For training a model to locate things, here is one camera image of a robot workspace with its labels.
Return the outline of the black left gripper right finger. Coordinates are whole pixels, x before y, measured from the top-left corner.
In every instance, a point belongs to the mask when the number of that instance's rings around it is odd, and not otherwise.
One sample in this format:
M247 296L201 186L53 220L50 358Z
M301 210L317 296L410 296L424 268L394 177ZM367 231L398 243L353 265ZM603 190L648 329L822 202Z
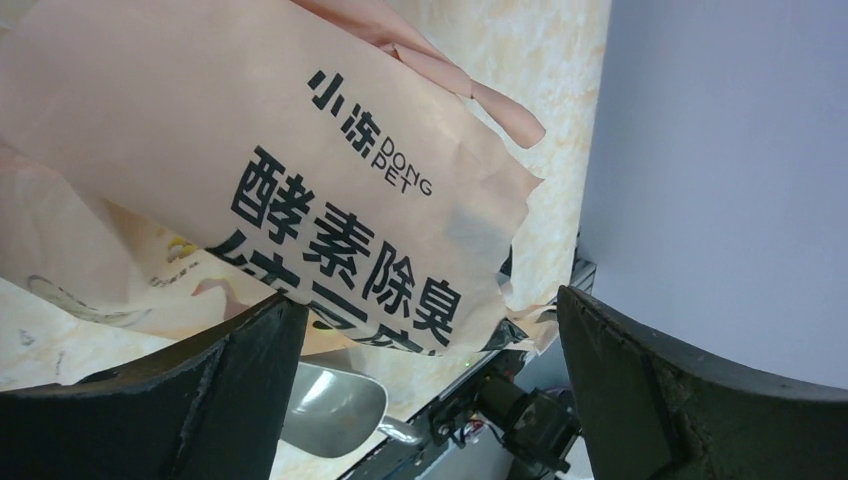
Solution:
M573 287L557 319L598 479L843 479L847 393L757 370Z

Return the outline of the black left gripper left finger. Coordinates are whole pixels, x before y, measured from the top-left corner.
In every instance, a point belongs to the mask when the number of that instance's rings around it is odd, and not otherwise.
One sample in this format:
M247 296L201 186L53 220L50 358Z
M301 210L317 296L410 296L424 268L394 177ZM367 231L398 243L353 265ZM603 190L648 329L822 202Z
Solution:
M5 479L266 479L308 310L275 294L137 360L1 396Z

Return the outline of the grey metal litter scoop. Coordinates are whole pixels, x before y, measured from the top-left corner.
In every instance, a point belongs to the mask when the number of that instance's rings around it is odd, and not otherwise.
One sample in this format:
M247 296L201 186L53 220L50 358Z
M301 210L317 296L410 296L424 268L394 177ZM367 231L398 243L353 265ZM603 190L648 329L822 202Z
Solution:
M390 416L388 406L388 390L377 380L301 362L279 439L329 459L354 452L376 432L402 445L425 445L423 430Z

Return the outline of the pink cat litter bag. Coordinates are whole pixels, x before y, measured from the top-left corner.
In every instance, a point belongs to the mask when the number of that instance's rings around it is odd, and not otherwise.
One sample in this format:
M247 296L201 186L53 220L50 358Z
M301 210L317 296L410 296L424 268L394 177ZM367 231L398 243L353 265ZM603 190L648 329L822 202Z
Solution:
M545 131L381 1L38 1L1 139L311 307L421 355L529 349L514 237Z

